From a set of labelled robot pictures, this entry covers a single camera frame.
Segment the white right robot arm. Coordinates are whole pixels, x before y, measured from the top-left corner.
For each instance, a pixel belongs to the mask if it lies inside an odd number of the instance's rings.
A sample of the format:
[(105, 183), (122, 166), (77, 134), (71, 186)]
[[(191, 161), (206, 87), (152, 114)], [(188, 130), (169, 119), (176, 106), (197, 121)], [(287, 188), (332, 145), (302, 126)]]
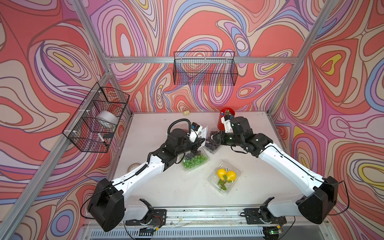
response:
[(262, 222), (286, 216), (302, 216), (313, 224), (321, 224), (337, 203), (339, 182), (304, 167), (280, 149), (271, 138), (262, 133), (255, 134), (248, 119), (244, 117), (222, 117), (224, 130), (211, 138), (220, 145), (241, 147), (243, 153), (268, 163), (290, 180), (300, 195), (276, 199), (268, 198), (259, 208)]

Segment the white sticker sheet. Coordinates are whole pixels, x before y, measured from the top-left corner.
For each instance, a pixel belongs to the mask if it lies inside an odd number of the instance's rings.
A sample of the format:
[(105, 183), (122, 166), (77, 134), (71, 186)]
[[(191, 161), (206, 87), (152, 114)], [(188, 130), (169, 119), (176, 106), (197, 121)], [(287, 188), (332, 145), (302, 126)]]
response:
[(199, 140), (204, 139), (203, 145), (205, 144), (205, 140), (207, 139), (207, 133), (208, 133), (208, 127), (205, 127), (205, 128), (203, 126), (199, 127), (198, 138)]

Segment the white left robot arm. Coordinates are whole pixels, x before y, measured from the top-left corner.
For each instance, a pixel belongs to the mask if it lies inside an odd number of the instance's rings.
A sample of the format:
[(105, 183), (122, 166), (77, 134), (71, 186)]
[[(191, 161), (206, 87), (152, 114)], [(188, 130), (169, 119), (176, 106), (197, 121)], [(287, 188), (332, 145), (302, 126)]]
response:
[(207, 128), (186, 132), (174, 129), (167, 140), (147, 160), (133, 171), (112, 181), (102, 179), (97, 184), (87, 207), (88, 213), (105, 231), (109, 232), (122, 221), (150, 222), (153, 207), (144, 199), (129, 202), (130, 195), (141, 185), (174, 165), (180, 154), (197, 152), (205, 145)]

